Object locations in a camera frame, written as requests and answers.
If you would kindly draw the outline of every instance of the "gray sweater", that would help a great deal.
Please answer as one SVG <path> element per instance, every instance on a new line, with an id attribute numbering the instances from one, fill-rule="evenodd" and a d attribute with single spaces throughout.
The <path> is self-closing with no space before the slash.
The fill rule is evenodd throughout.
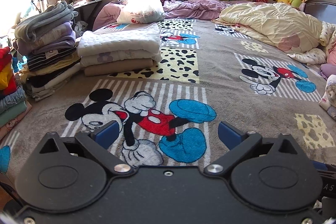
<path id="1" fill-rule="evenodd" d="M 29 17 L 20 22 L 15 28 L 15 37 L 24 42 L 33 43 L 51 29 L 71 21 L 78 15 L 72 5 L 65 1 L 48 7 L 45 12 Z"/>

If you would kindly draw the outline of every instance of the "mickey mouse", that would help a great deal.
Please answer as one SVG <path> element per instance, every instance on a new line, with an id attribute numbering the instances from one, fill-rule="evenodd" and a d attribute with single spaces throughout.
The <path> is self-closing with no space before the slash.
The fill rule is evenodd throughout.
<path id="1" fill-rule="evenodd" d="M 113 92 L 109 89 L 98 89 L 90 94 L 95 103 L 86 108 L 83 104 L 73 104 L 65 113 L 70 121 L 81 118 L 83 124 L 95 130 L 115 120 L 119 124 L 120 133 L 124 133 L 122 155 L 127 163 L 138 165 L 161 165 L 163 158 L 156 145 L 149 140 L 137 140 L 132 131 L 133 123 L 144 130 L 162 138 L 158 145 L 163 153 L 179 162 L 194 162 L 203 156 L 206 150 L 205 137 L 198 128 L 187 128 L 176 134 L 176 127 L 189 122 L 202 123 L 215 119 L 216 112 L 207 104 L 179 99 L 172 101 L 169 109 L 173 114 L 164 114 L 154 107 L 154 98 L 145 91 L 136 92 L 125 101 L 124 107 L 108 101 Z"/>
<path id="2" fill-rule="evenodd" d="M 285 79 L 295 79 L 297 82 L 295 82 L 296 87 L 304 92 L 310 93 L 313 92 L 316 89 L 316 85 L 312 82 L 303 80 L 301 78 L 296 77 L 294 74 L 297 74 L 301 77 L 308 78 L 307 74 L 299 69 L 298 67 L 295 67 L 293 65 L 287 65 L 287 67 L 291 70 L 288 70 L 286 68 L 280 68 L 273 66 L 273 69 L 259 65 L 256 61 L 248 58 L 242 59 L 242 61 L 245 64 L 251 65 L 251 69 L 242 69 L 241 72 L 251 78 L 258 78 L 259 76 L 268 79 L 271 82 L 269 84 L 261 84 L 255 81 L 252 81 L 244 76 L 239 76 L 239 78 L 246 82 L 251 84 L 250 88 L 254 91 L 256 91 L 258 94 L 265 95 L 265 94 L 272 94 L 275 92 L 278 84 L 280 83 L 282 78 Z"/>
<path id="3" fill-rule="evenodd" d="M 228 26 L 223 26 L 223 25 L 218 25 L 215 29 L 214 32 L 218 32 L 219 34 L 222 35 L 232 35 L 234 33 L 236 33 L 235 30 L 233 30 L 232 28 L 228 27 Z"/>
<path id="4" fill-rule="evenodd" d="M 174 35 L 172 32 L 163 32 L 160 34 L 162 43 L 168 45 L 178 45 L 180 43 L 188 45 L 196 44 L 195 38 L 199 38 L 199 36 L 187 33 Z"/>

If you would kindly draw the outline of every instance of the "dark wood bed frame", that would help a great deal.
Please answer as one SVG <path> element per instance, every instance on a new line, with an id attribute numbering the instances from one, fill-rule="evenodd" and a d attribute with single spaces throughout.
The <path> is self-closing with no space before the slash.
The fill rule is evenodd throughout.
<path id="1" fill-rule="evenodd" d="M 304 12 L 320 21 L 336 24 L 336 0 L 307 0 Z"/>

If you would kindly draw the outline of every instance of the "stack of folded clothes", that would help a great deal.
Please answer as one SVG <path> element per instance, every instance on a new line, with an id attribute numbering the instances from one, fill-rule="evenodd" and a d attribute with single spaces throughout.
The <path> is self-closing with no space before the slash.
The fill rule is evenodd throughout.
<path id="1" fill-rule="evenodd" d="M 32 108 L 25 92 L 16 81 L 10 48 L 0 48 L 0 139 L 2 139 Z"/>
<path id="2" fill-rule="evenodd" d="M 144 69 L 160 62 L 160 29 L 152 24 L 110 24 L 86 31 L 78 45 L 86 76 Z"/>
<path id="3" fill-rule="evenodd" d="M 65 1 L 20 22 L 13 43 L 27 57 L 20 70 L 27 95 L 39 101 L 67 83 L 80 70 L 76 34 L 71 20 L 78 15 Z"/>

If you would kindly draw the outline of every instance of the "white bag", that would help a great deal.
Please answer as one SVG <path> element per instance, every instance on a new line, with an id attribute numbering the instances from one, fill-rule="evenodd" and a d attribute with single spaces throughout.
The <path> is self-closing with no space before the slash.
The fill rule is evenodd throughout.
<path id="1" fill-rule="evenodd" d="M 117 18 L 118 24 L 153 23 L 165 18 L 160 0 L 128 0 Z"/>

